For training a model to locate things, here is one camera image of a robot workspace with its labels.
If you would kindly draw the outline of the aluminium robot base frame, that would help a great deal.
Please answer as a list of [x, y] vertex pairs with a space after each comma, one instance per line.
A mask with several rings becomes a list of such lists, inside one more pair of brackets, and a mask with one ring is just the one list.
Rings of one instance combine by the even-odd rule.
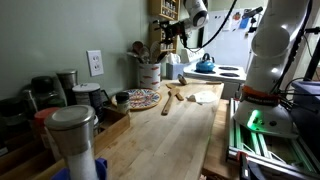
[[229, 100], [228, 163], [238, 164], [237, 154], [244, 152], [265, 179], [320, 180], [320, 162], [301, 137], [287, 139], [249, 131], [232, 118], [238, 104]]

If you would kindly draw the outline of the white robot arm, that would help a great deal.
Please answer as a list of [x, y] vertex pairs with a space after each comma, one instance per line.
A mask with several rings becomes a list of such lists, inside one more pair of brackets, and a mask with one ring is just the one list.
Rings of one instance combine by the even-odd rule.
[[252, 132], [296, 138], [298, 131], [282, 104], [282, 80], [295, 59], [313, 0], [268, 0], [251, 41], [253, 57], [233, 119]]

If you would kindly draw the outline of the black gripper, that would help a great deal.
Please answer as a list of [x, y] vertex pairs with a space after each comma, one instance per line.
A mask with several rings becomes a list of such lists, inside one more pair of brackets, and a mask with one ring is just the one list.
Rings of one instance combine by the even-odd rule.
[[163, 42], [172, 42], [176, 36], [179, 36], [182, 40], [186, 40], [186, 31], [183, 21], [170, 24], [168, 21], [155, 20], [154, 24], [157, 24], [157, 30], [162, 29], [164, 31]]

